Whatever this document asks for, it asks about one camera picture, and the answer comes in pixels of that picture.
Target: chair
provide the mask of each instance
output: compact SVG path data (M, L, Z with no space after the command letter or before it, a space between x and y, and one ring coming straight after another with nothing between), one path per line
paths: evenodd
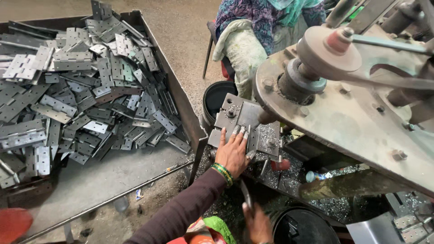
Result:
M210 30L211 33L211 38L210 38L210 43L208 45L208 52L207 52L207 58L205 60L205 67L204 67L204 73L202 75L202 78L205 78L205 75L207 73L207 67L208 67L208 61L210 59L210 54L211 54L211 48L213 46L213 42L214 45L217 44L217 36L215 33L215 20L213 21L208 21L207 23L207 27ZM235 80L235 70L232 68L232 64L230 63L229 59L225 56L222 60L221 60L221 70L222 70L222 74L225 78L227 78L228 80Z

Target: woman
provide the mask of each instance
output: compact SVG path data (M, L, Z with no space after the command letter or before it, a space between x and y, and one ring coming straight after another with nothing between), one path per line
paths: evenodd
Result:
M245 130L238 133L236 127L229 142L225 144L226 129L221 130L220 145L217 150L216 164L201 175L189 188L163 206L146 224L138 229L124 244L166 244L186 234L182 239L170 243L210 243L212 234L197 227L203 213L217 200L227 186L233 184L246 169L250 158L246 157L248 135ZM260 206L255 204L254 211L243 204L243 213L250 238L254 244L273 243L271 224Z
M227 56L238 96L254 100L251 83L258 66L325 19L323 0L223 0L215 23L213 60Z

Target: concrete floor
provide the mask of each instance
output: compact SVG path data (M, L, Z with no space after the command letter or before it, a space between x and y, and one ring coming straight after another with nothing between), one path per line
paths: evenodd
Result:
M159 45L188 95L196 114L201 113L202 95L212 83L223 80L220 63L210 61L206 79L202 72L210 33L206 23L216 16L221 0L106 0L116 12L142 11ZM0 22L8 20L36 20L92 14L90 0L0 0ZM108 204L89 218L71 222L75 239L89 243L121 243L143 223L187 186L182 171L159 180L144 190L135 200L128 196L130 207L122 214ZM137 213L141 205L143 214ZM93 228L88 238L79 232ZM64 241L63 228L48 233L32 243Z

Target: black plastic bucket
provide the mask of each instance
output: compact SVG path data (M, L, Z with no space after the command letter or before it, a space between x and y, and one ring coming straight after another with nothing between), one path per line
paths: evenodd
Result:
M226 94L238 95L235 83L232 81L218 81L211 84L204 93L202 99L201 124L205 131L210 134L216 122L216 115L223 105Z
M330 224L307 208L274 211L269 217L275 244L340 244Z

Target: green bangle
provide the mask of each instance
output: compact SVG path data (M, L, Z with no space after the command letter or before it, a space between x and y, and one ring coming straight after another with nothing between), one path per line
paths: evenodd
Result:
M219 163L214 163L215 165L218 165L218 166L220 166L220 167L222 167L227 173L228 173L228 175L229 175L229 177L230 177L230 179L231 179L231 181L233 182L233 177L232 177L232 175L230 174L230 172L228 171L228 169L226 169L226 167L224 167L223 165L221 165L221 164L219 164Z
M222 169L221 167L219 167L216 164L213 164L211 167L216 169L217 171L219 171L223 175L223 178L226 181L228 186L232 186L233 181L231 180L231 178L229 177L229 174L224 169Z

